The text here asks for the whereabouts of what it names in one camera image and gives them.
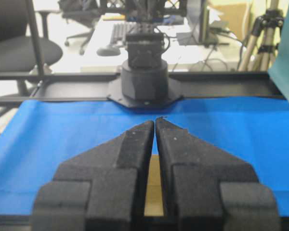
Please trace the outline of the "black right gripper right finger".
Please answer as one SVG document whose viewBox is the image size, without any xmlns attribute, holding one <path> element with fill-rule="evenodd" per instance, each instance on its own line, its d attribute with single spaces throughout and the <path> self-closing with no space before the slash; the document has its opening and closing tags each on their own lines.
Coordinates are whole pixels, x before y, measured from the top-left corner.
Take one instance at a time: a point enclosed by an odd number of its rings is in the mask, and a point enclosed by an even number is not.
<svg viewBox="0 0 289 231">
<path fill-rule="evenodd" d="M 156 120 L 166 212 L 181 231 L 278 231 L 273 192 L 248 162 Z"/>
</svg>

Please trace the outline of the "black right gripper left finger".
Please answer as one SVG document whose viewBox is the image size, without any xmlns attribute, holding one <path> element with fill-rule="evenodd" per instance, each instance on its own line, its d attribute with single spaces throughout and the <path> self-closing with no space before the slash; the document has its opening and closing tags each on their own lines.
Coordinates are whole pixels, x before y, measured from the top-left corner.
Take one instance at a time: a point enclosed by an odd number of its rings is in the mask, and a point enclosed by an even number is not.
<svg viewBox="0 0 289 231">
<path fill-rule="evenodd" d="M 41 186 L 34 231 L 130 231 L 144 215 L 154 122 L 63 161 Z"/>
</svg>

